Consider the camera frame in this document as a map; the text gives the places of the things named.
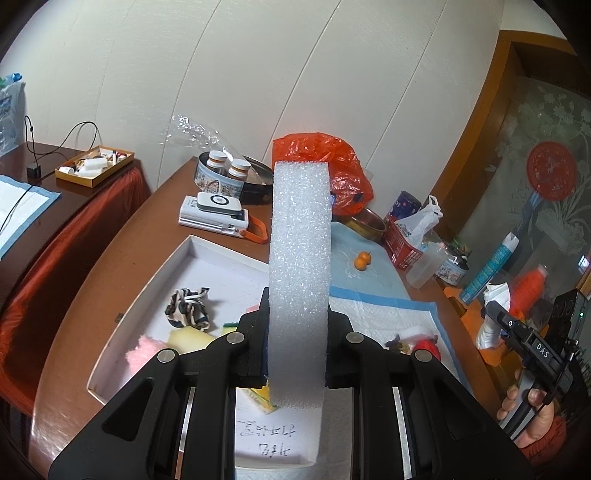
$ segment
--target white sponge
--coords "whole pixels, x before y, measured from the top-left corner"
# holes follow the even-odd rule
[[[275,164],[269,255],[271,402],[324,400],[330,290],[330,181],[320,162]]]

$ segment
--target curved wooden table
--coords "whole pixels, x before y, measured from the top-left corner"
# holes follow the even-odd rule
[[[257,260],[269,261],[268,245],[178,225],[182,200],[197,192],[194,169],[194,160],[182,166],[121,229],[88,275],[61,324],[41,376],[33,414],[29,457],[42,475],[47,476],[54,458],[101,407],[86,390],[86,383],[115,328],[116,318],[127,310],[154,272],[188,235],[198,235]],[[270,205],[251,206],[249,211],[269,229]],[[437,290],[409,292],[411,297],[422,296],[417,300],[437,300],[433,298]],[[439,292],[447,302],[440,289]],[[447,309],[442,304],[439,310],[477,398],[487,410],[491,411],[492,407],[486,406],[492,405],[491,399],[497,408],[499,401],[492,381],[460,319],[451,306]]]

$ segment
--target white plastic bag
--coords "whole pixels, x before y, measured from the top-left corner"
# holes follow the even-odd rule
[[[396,221],[396,225],[406,237],[406,241],[414,248],[420,249],[423,236],[439,223],[441,217],[443,217],[443,213],[439,208],[437,199],[433,195],[429,195],[429,200],[424,209],[419,210],[410,217]]]

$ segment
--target red plastic basket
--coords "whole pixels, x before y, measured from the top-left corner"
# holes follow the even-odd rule
[[[382,244],[394,266],[406,270],[421,258],[423,253],[406,241],[395,221],[390,215],[386,217],[386,231],[382,237]]]

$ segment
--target decorative tin can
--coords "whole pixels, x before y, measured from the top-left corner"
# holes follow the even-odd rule
[[[409,192],[405,192],[404,190],[400,192],[398,196],[398,200],[394,202],[392,206],[392,210],[390,211],[390,215],[394,217],[395,220],[400,220],[401,218],[410,217],[414,215],[421,209],[421,202],[419,202],[415,197],[410,195]]]
[[[439,267],[435,275],[455,287],[468,272],[468,264],[458,250],[447,243],[446,246],[448,259]]]

